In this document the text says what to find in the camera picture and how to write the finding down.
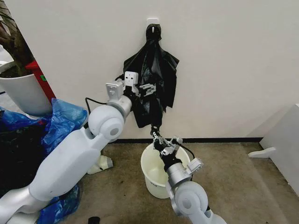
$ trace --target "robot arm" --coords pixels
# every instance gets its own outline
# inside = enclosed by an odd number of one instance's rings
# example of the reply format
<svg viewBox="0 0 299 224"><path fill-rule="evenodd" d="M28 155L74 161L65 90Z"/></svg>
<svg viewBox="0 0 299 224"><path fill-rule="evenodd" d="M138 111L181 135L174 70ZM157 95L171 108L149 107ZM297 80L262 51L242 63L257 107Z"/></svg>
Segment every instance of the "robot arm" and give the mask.
<svg viewBox="0 0 299 224"><path fill-rule="evenodd" d="M166 190L171 199L171 205L178 216L188 217L194 224L226 224L208 206L205 190L198 183L191 181L192 174L202 168L200 159L194 158L187 167L176 158L182 139L174 136L170 141L164 139L158 128L152 127L153 145L160 152L160 157L168 174Z"/></svg>
<svg viewBox="0 0 299 224"><path fill-rule="evenodd" d="M70 133L46 157L30 185L11 190L0 198L0 224L9 224L18 212L35 213L52 198L71 190L97 161L105 145L119 137L132 107L131 100L155 91L152 84L136 88L137 73L126 72L125 77L128 78L123 82L106 84L107 105L94 109L88 118L88 128L82 127ZM157 127L152 128L151 134L155 149L160 151L165 163L164 169L169 176L166 187L176 214L187 216L197 224L225 224L221 217L208 209L204 189L190 181L192 173L201 167L201 161L194 159L184 168L175 157L182 140L175 137L168 142L160 136Z"/></svg>

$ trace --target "white wall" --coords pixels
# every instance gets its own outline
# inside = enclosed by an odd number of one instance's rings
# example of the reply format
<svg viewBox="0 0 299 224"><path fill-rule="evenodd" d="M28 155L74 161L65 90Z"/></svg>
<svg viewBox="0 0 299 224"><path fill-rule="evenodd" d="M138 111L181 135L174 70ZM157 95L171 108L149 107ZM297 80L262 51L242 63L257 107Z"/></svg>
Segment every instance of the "white wall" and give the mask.
<svg viewBox="0 0 299 224"><path fill-rule="evenodd" d="M145 43L180 59L163 134L260 137L299 101L298 0L6 0L58 98L107 99L105 82ZM128 118L121 138L149 138Z"/></svg>

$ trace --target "white plant pot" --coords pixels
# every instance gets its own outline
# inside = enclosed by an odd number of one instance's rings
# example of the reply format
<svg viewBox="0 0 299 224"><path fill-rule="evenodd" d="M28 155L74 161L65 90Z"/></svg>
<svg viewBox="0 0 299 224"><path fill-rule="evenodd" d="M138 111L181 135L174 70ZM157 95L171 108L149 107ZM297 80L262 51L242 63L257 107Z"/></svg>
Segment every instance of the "white plant pot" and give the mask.
<svg viewBox="0 0 299 224"><path fill-rule="evenodd" d="M34 74L16 78L0 77L0 86L26 114L41 117L52 113L52 105Z"/></svg>

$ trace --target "floor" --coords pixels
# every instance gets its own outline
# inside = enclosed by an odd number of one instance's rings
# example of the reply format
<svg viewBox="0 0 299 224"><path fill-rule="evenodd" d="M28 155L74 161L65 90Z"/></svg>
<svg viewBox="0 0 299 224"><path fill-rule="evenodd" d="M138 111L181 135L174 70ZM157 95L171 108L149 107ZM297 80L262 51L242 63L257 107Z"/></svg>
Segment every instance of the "floor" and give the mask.
<svg viewBox="0 0 299 224"><path fill-rule="evenodd" d="M209 205L228 224L298 224L299 198L270 159L250 159L258 143L189 143L205 163L193 180L208 194ZM140 157L147 144L109 144L103 154L114 167L83 177L78 210L62 224L188 224L177 217L169 199L146 189Z"/></svg>

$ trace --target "white bucket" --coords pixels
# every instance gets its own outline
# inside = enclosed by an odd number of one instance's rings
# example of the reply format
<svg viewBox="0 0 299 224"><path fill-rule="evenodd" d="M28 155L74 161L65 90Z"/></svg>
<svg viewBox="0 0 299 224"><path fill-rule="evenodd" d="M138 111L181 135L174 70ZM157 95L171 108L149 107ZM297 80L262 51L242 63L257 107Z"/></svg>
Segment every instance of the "white bucket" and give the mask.
<svg viewBox="0 0 299 224"><path fill-rule="evenodd" d="M188 154L181 147L176 157L182 161L184 167L190 162ZM165 188L168 175L164 171L164 163L158 150L153 149L153 144L147 146L141 155L141 169L149 192L157 198L168 198L169 195Z"/></svg>

